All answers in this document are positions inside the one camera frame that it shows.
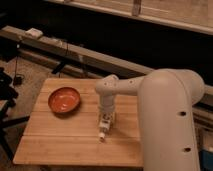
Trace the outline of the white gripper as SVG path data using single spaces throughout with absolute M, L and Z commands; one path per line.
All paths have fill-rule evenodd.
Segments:
M 114 112 L 115 106 L 114 106 L 115 97 L 114 96 L 100 96 L 99 97 L 99 116 L 98 119 L 101 121 L 103 114 L 111 114 L 110 115 L 110 121 L 111 125 L 115 124 L 116 120 L 116 114 Z

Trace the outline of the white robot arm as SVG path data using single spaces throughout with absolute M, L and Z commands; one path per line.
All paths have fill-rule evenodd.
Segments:
M 199 74 L 184 69 L 158 69 L 119 79 L 109 75 L 95 85 L 100 128 L 109 128 L 118 94 L 137 97 L 144 171 L 200 171 L 192 107 L 205 92 Z

